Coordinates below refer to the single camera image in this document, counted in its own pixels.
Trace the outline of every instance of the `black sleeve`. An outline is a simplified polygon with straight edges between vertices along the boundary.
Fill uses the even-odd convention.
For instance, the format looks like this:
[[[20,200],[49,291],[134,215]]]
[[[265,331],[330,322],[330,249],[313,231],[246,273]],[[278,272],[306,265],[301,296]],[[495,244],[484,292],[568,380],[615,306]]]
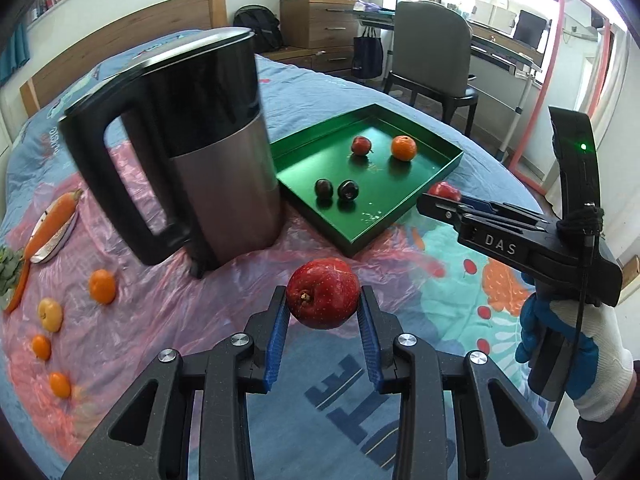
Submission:
[[[640,424],[640,361],[635,362],[634,368],[638,376],[638,384],[624,412],[613,415],[605,422],[578,419],[578,431],[582,436],[580,452],[589,461],[596,474],[612,459],[631,428]],[[636,456],[627,471],[628,476],[625,474],[620,480],[640,478],[640,456]]]

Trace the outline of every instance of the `black and silver kettle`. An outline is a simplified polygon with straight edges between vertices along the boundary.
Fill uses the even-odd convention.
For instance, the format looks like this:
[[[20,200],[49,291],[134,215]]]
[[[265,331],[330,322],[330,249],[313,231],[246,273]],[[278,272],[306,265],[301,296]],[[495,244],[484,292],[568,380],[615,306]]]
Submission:
[[[139,57],[60,119],[78,170],[133,253],[155,265],[185,246],[201,276],[273,244],[280,194],[261,112],[253,33],[219,28]],[[122,122],[166,214],[154,234],[104,143]]]

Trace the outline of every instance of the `silver bolt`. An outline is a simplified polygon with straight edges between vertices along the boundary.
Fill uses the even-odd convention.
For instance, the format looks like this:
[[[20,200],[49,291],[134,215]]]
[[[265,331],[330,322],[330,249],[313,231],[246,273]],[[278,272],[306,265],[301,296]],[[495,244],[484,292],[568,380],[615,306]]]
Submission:
[[[173,348],[167,348],[165,350],[162,350],[159,354],[158,354],[158,360],[161,363],[170,363],[171,361],[173,361],[176,357],[178,357],[178,352],[176,352]]]
[[[233,334],[231,336],[231,344],[233,346],[244,346],[249,342],[249,336],[247,334],[243,334],[242,332],[239,334]]]
[[[415,335],[413,334],[400,334],[398,336],[398,342],[402,346],[413,346],[418,342],[418,340],[415,338]]]
[[[471,362],[476,365],[483,365],[486,363],[488,357],[486,356],[486,354],[484,354],[484,352],[476,350],[475,352],[471,352],[469,359],[471,359]]]

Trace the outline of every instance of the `gloved hand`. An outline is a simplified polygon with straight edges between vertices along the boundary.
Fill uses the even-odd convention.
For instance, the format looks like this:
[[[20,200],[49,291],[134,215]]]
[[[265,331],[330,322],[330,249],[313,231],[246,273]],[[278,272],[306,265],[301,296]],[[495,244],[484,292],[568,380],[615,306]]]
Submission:
[[[543,335],[540,325],[573,343],[577,316],[577,301],[557,300],[540,294],[537,287],[520,313],[522,343],[516,349],[516,361],[529,361]],[[622,346],[614,309],[585,305],[578,351],[566,388],[580,416],[595,422],[607,420],[625,396],[633,376],[633,357]]]

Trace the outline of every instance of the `kettle handle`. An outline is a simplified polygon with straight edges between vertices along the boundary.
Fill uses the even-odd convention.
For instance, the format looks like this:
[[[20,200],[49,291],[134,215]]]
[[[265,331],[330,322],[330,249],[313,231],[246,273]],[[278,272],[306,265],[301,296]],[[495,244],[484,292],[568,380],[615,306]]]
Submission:
[[[131,139],[134,148],[136,144],[140,145],[141,140],[151,140],[152,136],[145,130],[153,122],[149,121],[150,117],[140,97],[143,95],[141,90],[139,78],[107,80],[68,108],[58,126],[78,170],[100,207],[137,258],[143,264],[152,266],[167,259],[190,240],[193,223],[190,221],[188,206],[175,203],[175,207],[167,208],[166,200],[159,200],[168,209],[167,226],[153,234],[111,160],[104,133],[109,124],[121,115],[137,116],[140,119],[143,132],[137,139]],[[154,164],[154,168],[146,167],[150,160],[149,156],[142,157],[141,165],[152,187],[158,186],[157,183],[154,186],[152,179],[162,178],[164,182],[160,182],[161,185],[171,182],[164,170],[159,171],[162,164]],[[179,195],[177,190],[171,188],[169,194],[174,197]]]

